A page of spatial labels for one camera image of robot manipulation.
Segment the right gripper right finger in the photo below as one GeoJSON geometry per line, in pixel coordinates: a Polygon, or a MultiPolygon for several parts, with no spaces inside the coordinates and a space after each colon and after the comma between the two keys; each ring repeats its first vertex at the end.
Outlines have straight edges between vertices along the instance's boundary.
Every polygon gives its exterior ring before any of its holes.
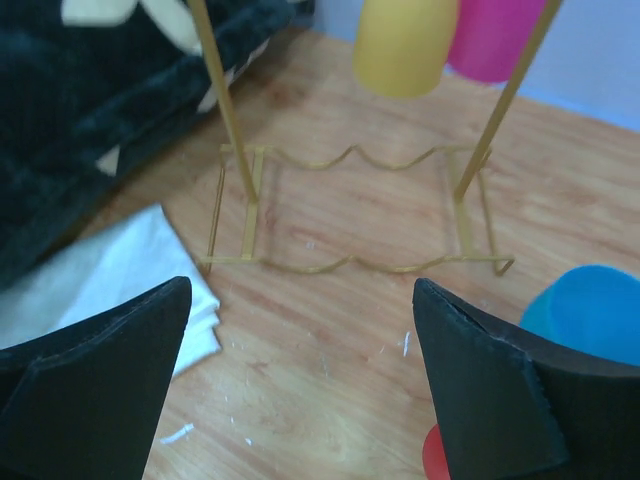
{"type": "Polygon", "coordinates": [[[413,317],[454,479],[635,479],[639,370],[420,278],[413,317]]]}

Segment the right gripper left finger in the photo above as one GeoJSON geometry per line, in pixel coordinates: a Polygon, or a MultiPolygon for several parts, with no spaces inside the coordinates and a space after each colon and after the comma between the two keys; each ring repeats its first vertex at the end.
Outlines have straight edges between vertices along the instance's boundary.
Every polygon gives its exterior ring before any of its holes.
{"type": "Polygon", "coordinates": [[[141,478],[191,303],[177,276],[2,349],[2,478],[141,478]]]}

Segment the red wine glass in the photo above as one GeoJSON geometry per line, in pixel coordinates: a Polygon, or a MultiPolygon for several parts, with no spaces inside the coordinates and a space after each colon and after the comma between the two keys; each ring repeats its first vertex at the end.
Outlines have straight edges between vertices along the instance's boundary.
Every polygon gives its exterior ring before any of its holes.
{"type": "Polygon", "coordinates": [[[424,440],[422,462],[428,480],[451,479],[438,424],[429,430],[424,440]]]}

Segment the blue wine glass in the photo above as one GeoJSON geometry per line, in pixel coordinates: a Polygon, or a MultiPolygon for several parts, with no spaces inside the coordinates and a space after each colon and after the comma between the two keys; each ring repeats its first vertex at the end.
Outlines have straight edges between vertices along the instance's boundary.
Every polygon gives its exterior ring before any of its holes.
{"type": "Polygon", "coordinates": [[[639,364],[639,279],[605,265],[567,271],[525,309],[519,326],[574,350],[639,364]]]}

